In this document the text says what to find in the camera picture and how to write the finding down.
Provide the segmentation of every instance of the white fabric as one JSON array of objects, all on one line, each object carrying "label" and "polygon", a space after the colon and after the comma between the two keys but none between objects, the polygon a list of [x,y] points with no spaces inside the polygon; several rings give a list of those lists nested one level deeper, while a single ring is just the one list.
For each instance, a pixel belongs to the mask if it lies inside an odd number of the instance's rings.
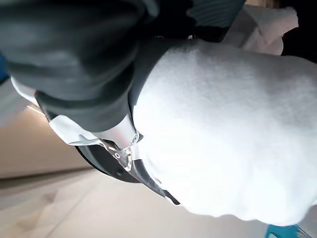
[{"label": "white fabric", "polygon": [[298,18],[292,8],[245,5],[222,43],[252,52],[280,55],[282,36],[296,27]]},{"label": "white fabric", "polygon": [[193,42],[134,108],[147,171],[193,213],[300,221],[317,199],[316,65]]}]

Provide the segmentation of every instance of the floor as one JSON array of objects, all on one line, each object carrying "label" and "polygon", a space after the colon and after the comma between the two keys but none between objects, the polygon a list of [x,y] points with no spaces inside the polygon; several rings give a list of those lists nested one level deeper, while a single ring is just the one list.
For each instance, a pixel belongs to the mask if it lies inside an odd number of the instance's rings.
[{"label": "floor", "polygon": [[[1,222],[10,225],[1,229]],[[141,184],[95,171],[0,216],[2,238],[263,238],[266,228],[232,216],[194,215]]]}]

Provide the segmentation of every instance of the beige wall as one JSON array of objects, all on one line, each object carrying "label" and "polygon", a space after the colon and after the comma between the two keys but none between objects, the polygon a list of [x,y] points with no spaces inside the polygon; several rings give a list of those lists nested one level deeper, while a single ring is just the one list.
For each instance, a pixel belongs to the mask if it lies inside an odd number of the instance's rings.
[{"label": "beige wall", "polygon": [[46,118],[30,109],[0,127],[0,179],[88,167],[76,149],[51,130]]}]

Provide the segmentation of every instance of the blue object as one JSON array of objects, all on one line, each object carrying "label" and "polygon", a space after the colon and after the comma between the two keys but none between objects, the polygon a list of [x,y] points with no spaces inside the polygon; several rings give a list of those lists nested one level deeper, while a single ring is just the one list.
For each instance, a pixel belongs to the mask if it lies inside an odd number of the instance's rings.
[{"label": "blue object", "polygon": [[7,63],[5,58],[0,55],[0,84],[8,78]]},{"label": "blue object", "polygon": [[298,226],[277,227],[269,225],[265,238],[312,238]]}]

